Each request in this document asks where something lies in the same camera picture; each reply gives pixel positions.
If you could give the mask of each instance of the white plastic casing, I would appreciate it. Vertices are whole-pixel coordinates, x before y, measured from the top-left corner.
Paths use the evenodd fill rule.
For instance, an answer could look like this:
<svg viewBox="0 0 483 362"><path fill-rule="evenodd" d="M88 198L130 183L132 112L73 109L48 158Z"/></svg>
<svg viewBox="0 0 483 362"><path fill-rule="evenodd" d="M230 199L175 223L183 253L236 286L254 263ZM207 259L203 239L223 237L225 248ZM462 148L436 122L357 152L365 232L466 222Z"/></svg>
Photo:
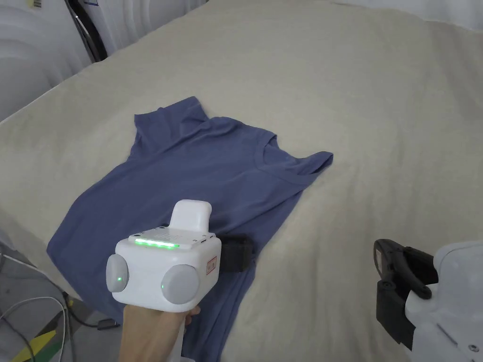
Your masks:
<svg viewBox="0 0 483 362"><path fill-rule="evenodd" d="M194 308L216 284L220 270L221 241L213 233L208 233L210 213L211 206L206 202L182 200L173 210L169 227L148 230L119 241L115 253L126 260L128 280L122 291L113 292L114 299L167 312ZM151 244L140 244L144 241ZM159 247L156 242L171 243L176 247ZM161 287L166 272L176 265L190 265L199 278L193 299L184 304L168 301Z"/></svg>
<svg viewBox="0 0 483 362"><path fill-rule="evenodd" d="M434 257L439 283L429 300L410 292L406 317L416 327L411 362L483 362L483 242L451 244Z"/></svg>

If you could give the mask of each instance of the green indicator light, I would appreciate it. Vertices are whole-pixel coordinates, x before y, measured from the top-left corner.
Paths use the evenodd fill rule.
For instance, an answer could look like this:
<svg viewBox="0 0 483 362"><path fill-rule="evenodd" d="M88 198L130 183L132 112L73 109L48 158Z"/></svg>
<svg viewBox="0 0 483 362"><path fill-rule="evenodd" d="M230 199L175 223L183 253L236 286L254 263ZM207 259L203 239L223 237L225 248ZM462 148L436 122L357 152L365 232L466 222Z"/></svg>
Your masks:
<svg viewBox="0 0 483 362"><path fill-rule="evenodd" d="M136 244L144 245L144 246L156 246L158 248L165 248L165 249L175 249L179 248L179 244L172 244L172 243L165 243L164 241L154 241L154 240L146 240L146 239L135 239Z"/></svg>

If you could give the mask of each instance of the human hand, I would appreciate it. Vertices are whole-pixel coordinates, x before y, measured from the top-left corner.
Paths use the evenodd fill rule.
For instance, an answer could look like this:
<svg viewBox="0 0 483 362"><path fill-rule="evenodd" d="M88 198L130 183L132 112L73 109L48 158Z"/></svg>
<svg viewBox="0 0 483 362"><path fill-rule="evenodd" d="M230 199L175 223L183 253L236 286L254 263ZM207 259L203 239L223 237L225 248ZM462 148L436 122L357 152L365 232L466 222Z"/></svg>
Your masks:
<svg viewBox="0 0 483 362"><path fill-rule="evenodd" d="M126 306L119 362L164 362L178 337L181 324L189 325L199 314L197 306L183 313Z"/></svg>

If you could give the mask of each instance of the wrinkled fabric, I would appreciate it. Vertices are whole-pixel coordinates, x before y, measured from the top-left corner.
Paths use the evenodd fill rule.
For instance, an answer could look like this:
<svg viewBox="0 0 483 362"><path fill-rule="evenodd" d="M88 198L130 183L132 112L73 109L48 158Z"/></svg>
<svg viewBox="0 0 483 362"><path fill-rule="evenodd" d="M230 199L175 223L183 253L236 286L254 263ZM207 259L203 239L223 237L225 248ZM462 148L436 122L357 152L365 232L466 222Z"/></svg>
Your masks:
<svg viewBox="0 0 483 362"><path fill-rule="evenodd" d="M332 162L328 152L292 157L269 131L210 119L195 97L136 115L135 124L128 160L74 202L47 248L82 299L117 321L124 305L107 290L105 267L119 240L168 223L177 201L194 199L211 203L210 231L245 233L258 255ZM186 356L220 358L254 271L220 275L185 337Z"/></svg>

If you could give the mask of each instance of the beige fabric surface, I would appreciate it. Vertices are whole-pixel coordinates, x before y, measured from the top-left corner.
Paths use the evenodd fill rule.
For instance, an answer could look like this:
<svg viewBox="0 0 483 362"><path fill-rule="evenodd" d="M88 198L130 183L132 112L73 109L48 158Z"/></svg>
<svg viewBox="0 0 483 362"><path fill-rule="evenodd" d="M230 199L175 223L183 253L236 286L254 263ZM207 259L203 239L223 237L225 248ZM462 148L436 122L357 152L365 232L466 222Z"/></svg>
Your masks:
<svg viewBox="0 0 483 362"><path fill-rule="evenodd" d="M0 124L0 228L72 292L49 239L126 159L133 115L191 95L295 156L335 154L263 250L223 360L404 361L375 319L372 245L483 238L481 36L323 1L211 0Z"/></svg>

